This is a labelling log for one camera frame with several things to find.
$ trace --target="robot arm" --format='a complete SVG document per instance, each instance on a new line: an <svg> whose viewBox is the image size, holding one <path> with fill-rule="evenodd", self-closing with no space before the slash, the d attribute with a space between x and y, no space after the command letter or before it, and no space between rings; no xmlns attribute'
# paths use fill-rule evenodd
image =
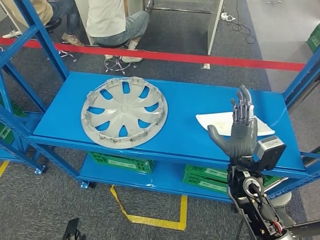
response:
<svg viewBox="0 0 320 240"><path fill-rule="evenodd" d="M257 142L257 121L251 94L244 85L237 92L238 104L231 100L233 124L229 140L213 125L209 136L228 155L228 195L242 215L255 240L291 240L293 237L276 213L263 190L260 171L272 170L285 149L276 136ZM257 154L258 161L254 160Z"/></svg>

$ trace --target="black cable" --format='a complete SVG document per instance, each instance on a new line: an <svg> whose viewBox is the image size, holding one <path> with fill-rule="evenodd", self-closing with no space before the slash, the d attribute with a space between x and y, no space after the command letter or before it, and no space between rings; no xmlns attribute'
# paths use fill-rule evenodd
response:
<svg viewBox="0 0 320 240"><path fill-rule="evenodd" d="M239 12L238 10L238 1L236 0L236 5L235 5L235 10L236 10L236 22L233 21L227 21L226 25L227 26L231 26L231 28L235 31L235 32L239 32L241 34L244 34L246 35L247 37L245 38L245 41L248 44L254 44L257 41L257 38L254 35L251 34L251 30L250 30L250 28L244 25L244 24L240 24L239 23Z"/></svg>
<svg viewBox="0 0 320 240"><path fill-rule="evenodd" d="M254 183L250 184L249 188L252 188L256 194L257 194L257 197L260 200L260 203L262 205L263 204L263 196L261 195L260 191L259 191L259 188L256 186Z"/></svg>
<svg viewBox="0 0 320 240"><path fill-rule="evenodd" d="M239 240L240 233L242 232L242 225L244 225L245 220L241 220L240 225L238 228L238 232L236 233L235 240Z"/></svg>

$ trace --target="seated person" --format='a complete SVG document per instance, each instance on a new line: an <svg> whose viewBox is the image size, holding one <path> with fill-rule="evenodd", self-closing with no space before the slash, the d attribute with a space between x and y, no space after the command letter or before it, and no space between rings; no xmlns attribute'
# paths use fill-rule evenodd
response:
<svg viewBox="0 0 320 240"><path fill-rule="evenodd" d="M127 0L88 0L89 11L87 33L96 43L116 46L131 40L129 50L136 49L146 30L149 15L146 11L137 12L126 17ZM140 62L140 57L123 56L123 62Z"/></svg>
<svg viewBox="0 0 320 240"><path fill-rule="evenodd" d="M18 21L27 26L14 0L2 0L5 6L12 12ZM66 15L66 32L62 39L75 46L83 46L76 36L75 32L79 27L80 16L75 0L30 0L43 25L51 19L61 18Z"/></svg>

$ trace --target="robotic thumb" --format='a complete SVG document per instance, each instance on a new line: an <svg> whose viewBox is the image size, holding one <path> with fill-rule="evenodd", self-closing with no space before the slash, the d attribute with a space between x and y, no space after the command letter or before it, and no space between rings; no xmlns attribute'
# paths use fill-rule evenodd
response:
<svg viewBox="0 0 320 240"><path fill-rule="evenodd" d="M208 125L208 132L209 133L210 138L214 141L214 143L217 144L224 153L229 152L229 142L223 136L220 135L215 126Z"/></svg>

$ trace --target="red stanchion rope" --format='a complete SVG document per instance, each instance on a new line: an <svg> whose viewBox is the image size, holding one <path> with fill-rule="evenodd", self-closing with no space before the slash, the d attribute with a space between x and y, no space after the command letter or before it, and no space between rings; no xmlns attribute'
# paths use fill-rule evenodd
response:
<svg viewBox="0 0 320 240"><path fill-rule="evenodd" d="M3 38L0 37L0 45L11 45L16 38ZM24 47L27 48L42 48L39 42L36 40L29 40ZM57 50L66 52L93 54L93 55L115 55L115 56L128 56L137 57L152 60L162 60L181 63L192 64L211 64L229 67L241 68L260 68L260 69L273 69L273 70L286 70L286 71L301 71L305 64L299 62L284 62L284 61L265 61L256 59L245 59L235 57L222 57L222 56L208 56L208 55L192 55L181 53L169 53L169 52L155 52L145 50L126 50L126 49L113 49L113 48L101 48L97 46L74 46L69 44L54 43L54 47Z"/></svg>

